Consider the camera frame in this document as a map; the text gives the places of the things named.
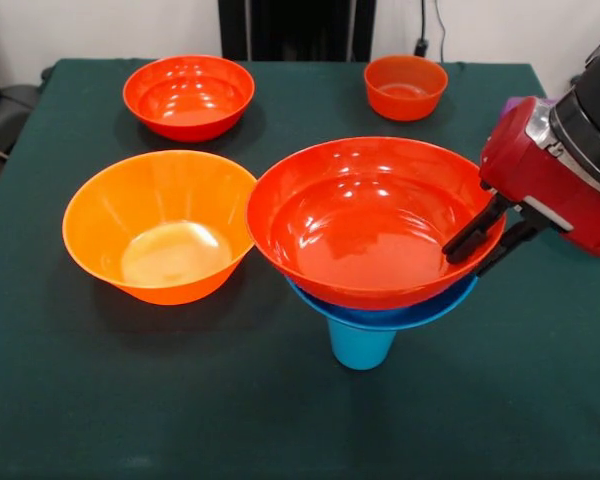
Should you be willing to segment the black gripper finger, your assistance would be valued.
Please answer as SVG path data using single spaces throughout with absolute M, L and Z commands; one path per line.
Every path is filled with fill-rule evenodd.
M 510 207 L 510 201 L 500 193 L 491 197 L 488 204 L 463 227 L 442 249 L 450 264 L 466 261 L 488 238 L 495 225 Z
M 532 207 L 523 207 L 521 210 L 521 219 L 503 233 L 494 249 L 474 269 L 474 274 L 477 277 L 484 276 L 516 248 L 525 242 L 533 240 L 540 232 L 547 228 L 547 217 Z

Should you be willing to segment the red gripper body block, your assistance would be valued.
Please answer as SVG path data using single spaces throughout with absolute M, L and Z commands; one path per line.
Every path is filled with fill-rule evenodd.
M 572 244 L 600 257 L 600 184 L 555 137 L 550 110 L 536 97 L 511 108 L 481 153 L 480 176 L 513 204 L 546 216 Z

